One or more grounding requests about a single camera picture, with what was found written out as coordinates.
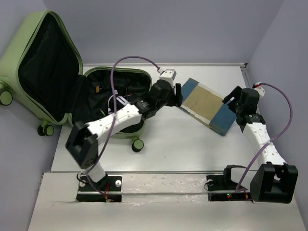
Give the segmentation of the green hard-shell suitcase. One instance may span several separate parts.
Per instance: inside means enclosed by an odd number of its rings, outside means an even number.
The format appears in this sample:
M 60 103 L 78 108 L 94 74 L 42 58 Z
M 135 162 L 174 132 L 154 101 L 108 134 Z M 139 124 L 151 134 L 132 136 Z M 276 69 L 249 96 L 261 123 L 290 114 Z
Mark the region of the green hard-shell suitcase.
M 109 97 L 147 93 L 149 73 L 133 68 L 83 69 L 81 56 L 60 16 L 53 11 L 29 14 L 0 60 L 0 103 L 19 101 L 42 123 L 37 132 L 51 136 L 54 126 L 105 117 Z

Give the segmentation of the blue tan cloth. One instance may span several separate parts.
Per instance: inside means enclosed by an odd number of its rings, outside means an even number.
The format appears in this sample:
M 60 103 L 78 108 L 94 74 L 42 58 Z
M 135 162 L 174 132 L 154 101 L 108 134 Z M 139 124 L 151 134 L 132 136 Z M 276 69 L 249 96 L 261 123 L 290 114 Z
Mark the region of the blue tan cloth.
M 228 133 L 236 115 L 222 102 L 221 94 L 193 78 L 183 84 L 181 93 L 181 110 L 221 136 Z

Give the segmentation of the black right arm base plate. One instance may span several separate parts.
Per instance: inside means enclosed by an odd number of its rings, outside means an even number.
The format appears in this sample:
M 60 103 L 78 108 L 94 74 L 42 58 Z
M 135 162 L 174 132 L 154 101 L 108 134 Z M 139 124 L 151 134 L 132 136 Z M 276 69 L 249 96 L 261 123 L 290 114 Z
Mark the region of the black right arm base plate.
M 236 183 L 226 180 L 223 175 L 207 175 L 204 183 L 210 202 L 251 202 L 251 193 L 246 189 L 235 191 L 236 186 Z

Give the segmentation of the black white headphones with cable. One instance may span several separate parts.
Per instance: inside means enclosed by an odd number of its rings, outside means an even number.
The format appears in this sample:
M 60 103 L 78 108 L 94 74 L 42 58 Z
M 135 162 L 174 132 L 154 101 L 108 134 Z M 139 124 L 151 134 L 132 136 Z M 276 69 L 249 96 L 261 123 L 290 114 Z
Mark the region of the black white headphones with cable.
M 114 91 L 115 94 L 115 101 L 113 99 L 113 94 L 109 97 L 107 101 L 107 113 L 105 113 L 102 109 L 100 109 L 100 112 L 103 116 L 110 115 L 114 112 L 114 107 L 116 105 L 117 109 L 121 109 L 127 104 L 129 104 L 129 97 L 128 100 L 123 97 L 123 95 L 120 95 L 117 90 Z

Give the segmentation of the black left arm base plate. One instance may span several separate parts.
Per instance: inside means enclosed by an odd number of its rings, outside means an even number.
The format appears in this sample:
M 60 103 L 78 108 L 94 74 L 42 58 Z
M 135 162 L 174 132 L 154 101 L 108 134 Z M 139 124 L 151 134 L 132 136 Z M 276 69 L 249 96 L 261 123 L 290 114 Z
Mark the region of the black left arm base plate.
M 99 182 L 89 181 L 87 176 L 77 173 L 78 189 L 76 200 L 87 203 L 120 203 L 122 202 L 122 175 L 109 174 Z

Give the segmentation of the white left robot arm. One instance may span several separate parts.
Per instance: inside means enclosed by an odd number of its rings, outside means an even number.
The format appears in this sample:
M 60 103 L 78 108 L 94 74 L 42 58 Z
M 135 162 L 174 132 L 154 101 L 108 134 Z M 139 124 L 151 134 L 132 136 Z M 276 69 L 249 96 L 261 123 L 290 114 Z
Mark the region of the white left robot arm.
M 164 106 L 180 107 L 182 103 L 181 84 L 174 86 L 168 81 L 156 81 L 149 92 L 136 98 L 118 111 L 86 124 L 74 124 L 65 147 L 79 167 L 90 178 L 90 185 L 101 190 L 106 186 L 106 172 L 99 163 L 110 137 L 121 130 L 145 121 Z

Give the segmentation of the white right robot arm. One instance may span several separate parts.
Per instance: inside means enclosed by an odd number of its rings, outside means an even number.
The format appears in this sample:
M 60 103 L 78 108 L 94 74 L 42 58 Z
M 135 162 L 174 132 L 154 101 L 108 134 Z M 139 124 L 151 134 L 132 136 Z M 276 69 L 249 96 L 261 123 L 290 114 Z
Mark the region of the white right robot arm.
M 222 185 L 235 192 L 247 190 L 255 202 L 289 204 L 292 201 L 298 178 L 296 166 L 288 164 L 277 151 L 274 141 L 291 125 L 271 138 L 265 119 L 257 112 L 259 100 L 264 96 L 265 83 L 257 82 L 252 88 L 235 87 L 223 103 L 236 115 L 236 123 L 248 139 L 254 157 L 246 167 L 231 166 L 221 177 Z

